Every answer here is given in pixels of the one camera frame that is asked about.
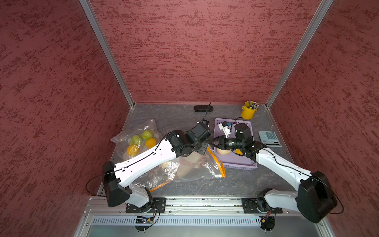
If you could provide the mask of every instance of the black bracket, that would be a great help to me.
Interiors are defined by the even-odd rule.
[[[155,207],[157,207],[157,209],[159,209],[159,213],[164,213],[164,210],[166,209],[166,198],[154,198],[153,197],[153,205],[152,205],[152,208],[150,209],[147,209],[147,208],[139,208],[139,207],[136,207],[135,205],[132,205],[132,204],[126,204],[126,209],[125,209],[125,213],[142,213],[143,211],[145,211],[144,213],[153,213],[154,211],[154,205]]]
[[[196,152],[201,155],[204,155],[207,148],[208,148],[208,142],[202,142],[200,148]]]
[[[267,217],[263,220],[261,220],[261,229],[264,230],[265,232],[272,229],[275,227],[275,217]]]
[[[268,211],[263,212],[258,209],[257,198],[242,198],[242,207],[245,214],[281,214],[283,210],[279,207],[269,208]]]

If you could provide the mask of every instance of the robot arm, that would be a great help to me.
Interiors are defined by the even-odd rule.
[[[148,189],[134,186],[132,182],[152,168],[176,157],[186,157],[194,151],[203,155],[210,135],[208,121],[203,120],[186,133],[181,130],[172,131],[158,145],[130,160],[117,164],[106,162],[103,165],[103,184],[108,206],[115,207],[127,202],[142,209],[150,208],[153,199]]]
[[[263,143],[254,141],[246,124],[235,125],[235,138],[219,136],[209,142],[207,139],[210,135],[207,121],[204,120],[186,133],[172,131],[158,145],[130,160],[117,164],[105,163],[103,184],[108,206],[127,202],[141,209],[150,208],[153,199],[148,189],[134,186],[132,182],[163,162],[188,156],[194,151],[204,154],[208,144],[224,150],[239,149],[246,157],[274,171],[296,190],[264,190],[257,196],[258,208],[262,212],[282,207],[299,211],[308,220],[318,223],[337,206],[329,181],[323,173],[311,173],[275,154]]]

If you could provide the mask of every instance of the orange fruit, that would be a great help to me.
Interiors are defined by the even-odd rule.
[[[138,149],[138,146],[136,144],[133,144],[131,146],[128,146],[128,148],[126,149],[126,153],[131,157],[135,157],[138,153],[139,149]]]
[[[145,142],[148,148],[153,148],[157,144],[157,140],[155,138],[150,138]]]

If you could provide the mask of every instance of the metal vent grille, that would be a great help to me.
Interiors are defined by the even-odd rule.
[[[94,216],[92,225],[131,226],[135,224],[134,217]],[[259,217],[218,217],[218,216],[160,216],[155,225],[160,226],[260,226]]]
[[[125,218],[125,217],[94,217],[92,224],[98,225],[107,225],[107,224],[133,224],[135,222],[135,218]]]

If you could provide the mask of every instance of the yellow bucket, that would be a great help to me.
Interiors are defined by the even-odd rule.
[[[258,108],[251,110],[251,109],[248,109],[248,107],[249,107],[249,102],[246,101],[245,105],[242,106],[242,113],[241,113],[241,116],[247,120],[252,119],[255,112],[258,110]]]

